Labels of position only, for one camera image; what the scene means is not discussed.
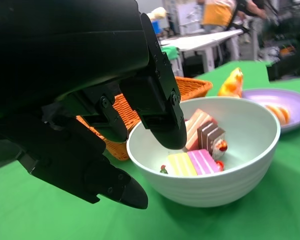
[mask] purple plate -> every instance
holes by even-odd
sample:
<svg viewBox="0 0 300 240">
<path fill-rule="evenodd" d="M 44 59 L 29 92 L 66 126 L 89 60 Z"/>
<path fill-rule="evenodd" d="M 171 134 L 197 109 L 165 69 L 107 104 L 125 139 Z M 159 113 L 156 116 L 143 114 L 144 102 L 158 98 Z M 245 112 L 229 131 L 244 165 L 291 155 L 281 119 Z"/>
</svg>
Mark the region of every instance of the purple plate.
<svg viewBox="0 0 300 240">
<path fill-rule="evenodd" d="M 275 105 L 287 108 L 290 112 L 290 123 L 281 126 L 281 132 L 287 133 L 300 127 L 300 93 L 283 89 L 251 89 L 245 90 L 242 98 L 260 105 Z"/>
</svg>

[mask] white bowl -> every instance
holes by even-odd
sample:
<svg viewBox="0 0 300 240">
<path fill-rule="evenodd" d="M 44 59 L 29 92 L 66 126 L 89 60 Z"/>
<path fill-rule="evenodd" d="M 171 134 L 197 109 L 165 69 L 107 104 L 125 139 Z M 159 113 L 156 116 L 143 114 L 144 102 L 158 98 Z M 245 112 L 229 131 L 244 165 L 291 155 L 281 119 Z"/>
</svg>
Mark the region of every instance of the white bowl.
<svg viewBox="0 0 300 240">
<path fill-rule="evenodd" d="M 254 189 L 266 174 L 280 137 L 280 123 L 266 108 L 245 99 L 202 97 L 180 104 L 184 118 L 202 109 L 226 131 L 225 170 L 209 175 L 176 177 L 160 173 L 166 157 L 182 150 L 163 147 L 139 123 L 127 142 L 134 165 L 166 198 L 191 207 L 216 207 L 236 201 Z"/>
</svg>

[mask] orange toy food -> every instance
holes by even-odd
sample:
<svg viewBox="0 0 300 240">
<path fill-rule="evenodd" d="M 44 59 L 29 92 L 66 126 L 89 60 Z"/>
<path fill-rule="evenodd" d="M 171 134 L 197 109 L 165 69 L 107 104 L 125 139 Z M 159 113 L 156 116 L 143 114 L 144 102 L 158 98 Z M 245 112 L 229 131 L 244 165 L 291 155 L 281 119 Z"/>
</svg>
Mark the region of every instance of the orange toy food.
<svg viewBox="0 0 300 240">
<path fill-rule="evenodd" d="M 289 123 L 290 113 L 286 108 L 281 106 L 273 106 L 273 105 L 266 105 L 265 107 L 269 109 L 271 112 L 273 112 L 274 115 L 276 115 L 281 125 L 286 125 Z"/>
<path fill-rule="evenodd" d="M 197 129 L 200 128 L 203 124 L 205 124 L 208 121 L 217 123 L 212 116 L 202 111 L 201 109 L 197 109 L 192 115 L 192 117 L 185 122 L 185 127 L 186 127 L 185 148 L 186 149 L 188 149 L 189 151 L 193 151 L 199 148 Z"/>
<path fill-rule="evenodd" d="M 242 97 L 244 75 L 240 68 L 236 68 L 221 86 L 218 96 L 220 97 Z"/>
</svg>

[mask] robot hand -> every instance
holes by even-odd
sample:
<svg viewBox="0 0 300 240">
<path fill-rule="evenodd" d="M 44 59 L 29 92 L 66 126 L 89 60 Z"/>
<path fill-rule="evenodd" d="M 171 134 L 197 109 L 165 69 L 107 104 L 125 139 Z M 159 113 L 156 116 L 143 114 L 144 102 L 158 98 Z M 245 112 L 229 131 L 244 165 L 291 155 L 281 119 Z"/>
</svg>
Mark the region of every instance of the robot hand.
<svg viewBox="0 0 300 240">
<path fill-rule="evenodd" d="M 17 160 L 47 183 L 90 203 L 100 194 L 145 209 L 142 187 L 76 120 L 111 141 L 127 140 L 109 82 L 164 147 L 185 146 L 171 65 L 136 1 L 0 1 L 0 138 L 18 144 Z"/>
</svg>

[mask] green tablecloth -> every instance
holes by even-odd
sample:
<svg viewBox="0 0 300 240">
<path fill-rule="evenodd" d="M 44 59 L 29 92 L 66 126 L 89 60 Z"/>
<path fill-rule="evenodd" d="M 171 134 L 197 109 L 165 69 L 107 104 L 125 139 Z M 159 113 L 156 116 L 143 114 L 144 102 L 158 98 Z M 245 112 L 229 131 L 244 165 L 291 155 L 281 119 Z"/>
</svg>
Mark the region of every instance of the green tablecloth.
<svg viewBox="0 0 300 240">
<path fill-rule="evenodd" d="M 161 51 L 166 53 L 170 61 L 178 58 L 178 50 L 175 46 L 162 46 Z"/>
<path fill-rule="evenodd" d="M 232 62 L 200 77 L 217 93 L 235 68 L 244 88 L 300 92 L 300 80 L 268 83 L 258 62 Z M 147 210 L 107 199 L 90 204 L 31 177 L 14 162 L 0 169 L 0 240 L 300 240 L 300 130 L 281 137 L 273 163 L 247 196 L 222 207 L 179 205 L 155 192 L 131 162 L 115 162 L 149 197 Z"/>
</svg>

